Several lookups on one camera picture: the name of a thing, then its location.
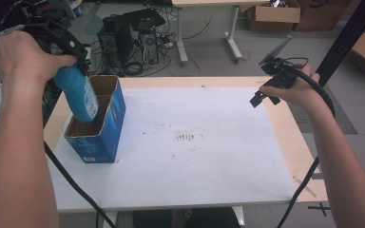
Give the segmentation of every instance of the blue box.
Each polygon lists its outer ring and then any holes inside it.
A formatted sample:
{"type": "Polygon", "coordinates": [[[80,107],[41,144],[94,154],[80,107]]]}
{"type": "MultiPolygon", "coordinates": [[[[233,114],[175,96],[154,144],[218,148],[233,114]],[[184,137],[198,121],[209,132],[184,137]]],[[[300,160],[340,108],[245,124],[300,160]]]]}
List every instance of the blue box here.
{"type": "Polygon", "coordinates": [[[112,163],[125,116],[123,92],[117,76],[92,76],[90,82],[99,101],[99,112],[91,123],[72,117],[65,139],[85,163],[112,163]]]}

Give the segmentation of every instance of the tiled floor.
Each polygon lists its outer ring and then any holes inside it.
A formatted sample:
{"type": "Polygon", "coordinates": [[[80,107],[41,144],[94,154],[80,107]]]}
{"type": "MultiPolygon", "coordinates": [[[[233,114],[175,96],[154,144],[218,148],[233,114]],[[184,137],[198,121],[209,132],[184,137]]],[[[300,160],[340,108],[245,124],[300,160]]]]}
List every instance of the tiled floor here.
{"type": "MultiPolygon", "coordinates": [[[[97,16],[103,18],[109,14],[122,14],[138,9],[143,9],[143,6],[128,4],[83,5],[85,15],[72,21],[72,28],[70,30],[81,42],[91,43],[94,35],[87,35],[85,32],[86,25],[90,20],[90,14],[95,12],[97,16]]],[[[286,34],[291,34],[293,40],[282,51],[281,56],[307,57],[310,59],[310,64],[316,69],[340,33],[344,23],[339,23],[332,31],[324,32],[254,32],[247,29],[245,20],[242,20],[242,17],[240,17],[234,36],[245,60],[235,64],[223,38],[223,33],[228,31],[229,28],[231,7],[208,7],[206,10],[187,8],[183,9],[183,12],[185,18],[183,34],[185,35],[195,34],[200,31],[209,20],[211,20],[211,23],[209,23],[208,28],[202,34],[184,41],[188,58],[190,59],[186,67],[180,67],[178,53],[176,49],[173,49],[170,52],[171,64],[166,69],[151,76],[264,75],[258,66],[258,61],[262,59],[267,51],[279,44],[286,34]]],[[[176,31],[176,23],[172,22],[171,26],[171,30],[176,31]]],[[[157,68],[150,68],[145,73],[151,73],[156,70],[157,68]]],[[[352,64],[345,61],[337,69],[328,85],[358,132],[357,135],[347,135],[347,138],[355,148],[361,162],[365,165],[365,75],[352,64]]],[[[311,134],[303,134],[303,136],[312,153],[316,154],[313,136],[311,134]]],[[[286,206],[244,206],[246,227],[276,227],[286,206]]],[[[329,210],[324,215],[322,210],[309,209],[309,206],[319,207],[320,205],[318,203],[296,204],[284,227],[335,227],[329,210]]],[[[329,203],[323,202],[323,206],[327,207],[329,203]]],[[[174,211],[174,227],[183,227],[182,214],[181,210],[174,211]]],[[[61,227],[63,228],[95,226],[95,213],[62,214],[60,219],[61,227]]],[[[118,227],[132,227],[131,212],[119,214],[118,227]]]]}

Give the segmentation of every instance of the plastic bottle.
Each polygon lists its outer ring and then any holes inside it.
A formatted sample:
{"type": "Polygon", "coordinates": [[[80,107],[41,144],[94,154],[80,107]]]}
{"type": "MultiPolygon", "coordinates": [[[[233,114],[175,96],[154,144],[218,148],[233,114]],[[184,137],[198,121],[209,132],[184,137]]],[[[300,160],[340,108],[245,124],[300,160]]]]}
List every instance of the plastic bottle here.
{"type": "Polygon", "coordinates": [[[90,80],[76,65],[58,69],[54,82],[64,91],[76,120],[84,123],[94,120],[99,103],[90,80]]]}

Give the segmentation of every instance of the black pole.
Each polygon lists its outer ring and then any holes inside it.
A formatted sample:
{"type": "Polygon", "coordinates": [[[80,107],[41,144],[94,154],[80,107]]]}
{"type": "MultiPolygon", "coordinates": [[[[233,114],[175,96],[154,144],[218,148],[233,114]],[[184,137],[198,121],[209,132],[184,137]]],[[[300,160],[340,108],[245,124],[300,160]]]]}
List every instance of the black pole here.
{"type": "Polygon", "coordinates": [[[365,0],[362,0],[316,70],[316,73],[320,75],[319,84],[321,86],[327,84],[364,31],[365,0]]]}

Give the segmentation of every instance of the wooden desk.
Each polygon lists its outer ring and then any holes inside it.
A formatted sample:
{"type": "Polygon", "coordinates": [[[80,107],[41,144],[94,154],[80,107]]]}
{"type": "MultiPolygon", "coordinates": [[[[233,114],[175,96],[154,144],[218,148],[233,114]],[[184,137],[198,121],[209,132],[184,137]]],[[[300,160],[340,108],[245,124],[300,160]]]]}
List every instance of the wooden desk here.
{"type": "Polygon", "coordinates": [[[177,47],[180,53],[180,59],[182,66],[188,62],[188,57],[186,56],[185,47],[183,46],[183,7],[195,7],[195,6],[217,6],[217,5],[230,5],[234,6],[232,10],[232,21],[230,24],[230,29],[225,32],[227,45],[233,51],[235,55],[236,62],[242,59],[242,55],[237,48],[235,41],[233,40],[234,30],[236,27],[236,21],[239,14],[240,5],[245,4],[262,4],[269,1],[265,0],[172,0],[173,5],[178,9],[178,31],[177,31],[177,47]]]}
{"type": "MultiPolygon", "coordinates": [[[[191,86],[253,86],[259,87],[269,77],[160,77],[160,78],[123,78],[121,85],[128,87],[191,87],[191,86]]],[[[303,140],[298,126],[285,102],[272,105],[269,100],[264,101],[271,124],[289,169],[295,187],[298,180],[302,180],[309,169],[313,158],[303,140]]],[[[58,137],[69,115],[69,108],[64,97],[56,105],[45,129],[45,140],[50,148],[55,148],[58,137]]],[[[298,198],[298,201],[326,201],[327,195],[323,180],[310,180],[298,198]]]]}

